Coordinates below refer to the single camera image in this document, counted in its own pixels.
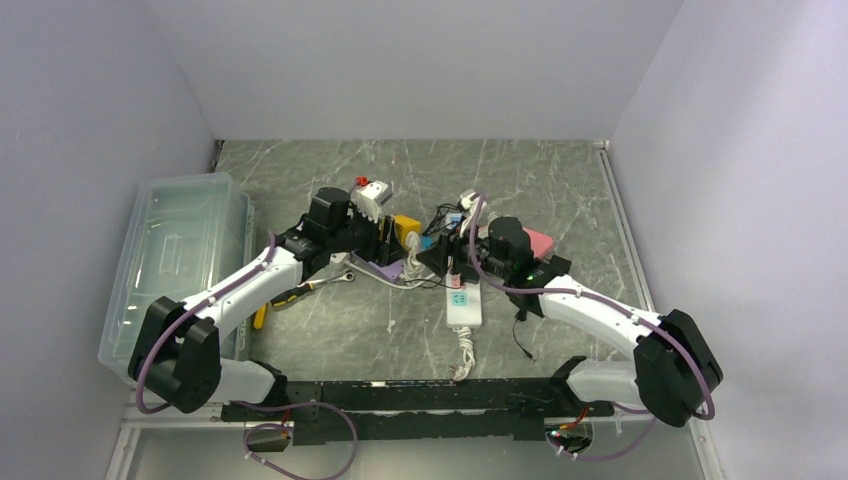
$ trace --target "blue object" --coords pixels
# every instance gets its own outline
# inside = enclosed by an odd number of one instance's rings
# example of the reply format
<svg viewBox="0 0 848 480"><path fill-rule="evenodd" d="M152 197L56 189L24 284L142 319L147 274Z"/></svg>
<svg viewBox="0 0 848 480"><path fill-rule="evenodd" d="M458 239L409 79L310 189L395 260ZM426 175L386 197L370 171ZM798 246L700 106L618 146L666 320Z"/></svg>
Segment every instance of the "blue object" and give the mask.
<svg viewBox="0 0 848 480"><path fill-rule="evenodd" d="M465 292L453 292L453 294L451 294L451 305L455 307L464 307L468 305L468 295Z"/></svg>

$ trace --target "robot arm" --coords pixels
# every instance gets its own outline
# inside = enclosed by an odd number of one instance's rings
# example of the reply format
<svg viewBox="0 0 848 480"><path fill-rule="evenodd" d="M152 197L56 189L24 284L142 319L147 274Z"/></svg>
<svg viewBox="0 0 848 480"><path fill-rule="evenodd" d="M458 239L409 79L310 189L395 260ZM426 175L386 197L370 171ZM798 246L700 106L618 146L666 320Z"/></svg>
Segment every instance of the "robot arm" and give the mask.
<svg viewBox="0 0 848 480"><path fill-rule="evenodd" d="M588 289L571 278L571 263L554 255L534 257L521 222L499 217L478 238L482 195L465 192L461 226L437 234L434 246L418 255L437 275L448 271L464 281L486 281L504 291L519 309L560 320L585 330L621 352L626 362L597 362L573 357L553 380L581 402L594 400L642 404L672 426L683 426L724 375L692 318L673 310L668 315L630 307ZM491 277L498 277L497 284Z"/></svg>
<svg viewBox="0 0 848 480"><path fill-rule="evenodd" d="M322 188L309 212L252 262L217 285L177 303L167 297L148 308L128 373L140 385L190 413L207 402L287 403L286 377L270 365L221 359L220 343L253 312L325 267L333 253L356 250L389 261L402 249L391 241L380 207L388 186L364 183L349 192ZM144 406L137 390L139 408Z"/></svg>

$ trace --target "white wall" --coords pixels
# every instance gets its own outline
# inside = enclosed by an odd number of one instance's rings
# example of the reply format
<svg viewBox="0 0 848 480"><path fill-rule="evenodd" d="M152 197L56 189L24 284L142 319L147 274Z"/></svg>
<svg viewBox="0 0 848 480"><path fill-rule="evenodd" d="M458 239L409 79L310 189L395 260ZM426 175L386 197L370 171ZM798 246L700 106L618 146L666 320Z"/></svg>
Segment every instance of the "white wall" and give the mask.
<svg viewBox="0 0 848 480"><path fill-rule="evenodd" d="M140 2L0 11L0 478L103 478L128 390L97 347L136 186L214 143Z"/></svg>
<svg viewBox="0 0 848 480"><path fill-rule="evenodd" d="M729 478L848 477L848 4L686 1L612 139L652 292L722 363Z"/></svg>
<svg viewBox="0 0 848 480"><path fill-rule="evenodd" d="M146 0L212 132L609 138L681 0Z"/></svg>

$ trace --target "plastic box lid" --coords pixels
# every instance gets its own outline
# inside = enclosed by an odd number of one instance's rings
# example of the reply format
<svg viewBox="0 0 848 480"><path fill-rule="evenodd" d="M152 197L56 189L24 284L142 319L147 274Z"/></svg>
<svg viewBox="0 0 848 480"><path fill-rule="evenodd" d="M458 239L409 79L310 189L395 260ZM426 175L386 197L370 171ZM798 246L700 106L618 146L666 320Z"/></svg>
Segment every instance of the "plastic box lid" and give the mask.
<svg viewBox="0 0 848 480"><path fill-rule="evenodd" d="M253 207L226 173L151 180L139 188L127 229L100 362L131 383L127 372L147 307L209 288L253 254ZM225 358L246 356L246 325L222 344Z"/></svg>

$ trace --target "black cable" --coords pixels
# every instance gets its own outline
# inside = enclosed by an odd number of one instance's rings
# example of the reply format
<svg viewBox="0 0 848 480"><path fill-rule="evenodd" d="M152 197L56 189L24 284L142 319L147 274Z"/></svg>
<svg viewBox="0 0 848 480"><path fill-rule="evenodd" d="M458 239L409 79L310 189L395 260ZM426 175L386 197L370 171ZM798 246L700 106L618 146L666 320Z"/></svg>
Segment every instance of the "black cable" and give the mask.
<svg viewBox="0 0 848 480"><path fill-rule="evenodd" d="M521 343L518 341L518 337L515 336L515 326L517 324L518 319L516 318L515 322L512 323L512 339L515 340L515 344L518 345L518 348L520 348L521 351L524 352L525 357L529 358L530 360L536 360L536 357L534 357L532 353L530 353L529 351L527 351L526 348L521 346Z"/></svg>
<svg viewBox="0 0 848 480"><path fill-rule="evenodd" d="M440 280L433 280L432 278L418 278L415 280L404 280L403 283L418 283L418 282L428 282L434 284L432 287L421 287L425 290L430 290L436 287L445 287L448 290L459 290L457 287L451 287L450 285L445 285Z"/></svg>
<svg viewBox="0 0 848 480"><path fill-rule="evenodd" d="M450 203L443 203L436 207L436 215L433 217L432 220L430 220L430 223L427 225L427 228L425 228L424 231L421 232L421 236L426 237L428 235L432 235L433 233L436 233L442 228L444 228L444 225L442 223L444 222L445 217L451 211L462 212L462 210L460 210L456 205L451 205Z"/></svg>
<svg viewBox="0 0 848 480"><path fill-rule="evenodd" d="M582 435L569 432L565 435L558 432L549 432L548 438L554 444L561 446L568 453L583 453L590 445L592 439Z"/></svg>

